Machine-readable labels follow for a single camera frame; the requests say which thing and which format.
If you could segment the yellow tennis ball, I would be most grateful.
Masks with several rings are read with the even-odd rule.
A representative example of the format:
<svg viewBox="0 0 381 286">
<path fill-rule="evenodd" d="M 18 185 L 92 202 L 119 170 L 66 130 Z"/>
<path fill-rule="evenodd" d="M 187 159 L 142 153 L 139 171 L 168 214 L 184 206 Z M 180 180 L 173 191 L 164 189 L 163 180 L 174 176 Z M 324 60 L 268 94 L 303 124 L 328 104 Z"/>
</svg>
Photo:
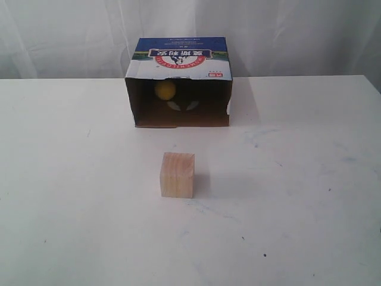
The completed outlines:
<svg viewBox="0 0 381 286">
<path fill-rule="evenodd" d="M 159 99 L 169 101 L 176 94 L 176 85 L 172 80 L 159 80 L 155 83 L 154 92 Z"/>
</svg>

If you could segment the wooden cube block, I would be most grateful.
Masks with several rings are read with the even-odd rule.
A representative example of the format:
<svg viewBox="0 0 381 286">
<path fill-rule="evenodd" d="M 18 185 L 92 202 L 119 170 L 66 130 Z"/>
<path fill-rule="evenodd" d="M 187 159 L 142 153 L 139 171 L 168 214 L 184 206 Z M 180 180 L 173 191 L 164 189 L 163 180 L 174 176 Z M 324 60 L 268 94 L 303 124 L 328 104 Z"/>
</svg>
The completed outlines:
<svg viewBox="0 0 381 286">
<path fill-rule="evenodd" d="M 195 155 L 164 153 L 160 170 L 162 197 L 193 198 Z"/>
</svg>

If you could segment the blue white cardboard box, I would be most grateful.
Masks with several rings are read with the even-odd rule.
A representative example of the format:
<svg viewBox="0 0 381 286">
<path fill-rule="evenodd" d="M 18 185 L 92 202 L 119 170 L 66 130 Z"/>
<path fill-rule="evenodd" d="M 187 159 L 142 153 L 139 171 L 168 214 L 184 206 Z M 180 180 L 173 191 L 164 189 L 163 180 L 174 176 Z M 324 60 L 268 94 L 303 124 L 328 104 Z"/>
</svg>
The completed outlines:
<svg viewBox="0 0 381 286">
<path fill-rule="evenodd" d="M 169 100 L 154 92 L 172 80 Z M 226 127 L 233 76 L 226 38 L 141 38 L 125 75 L 137 128 Z"/>
</svg>

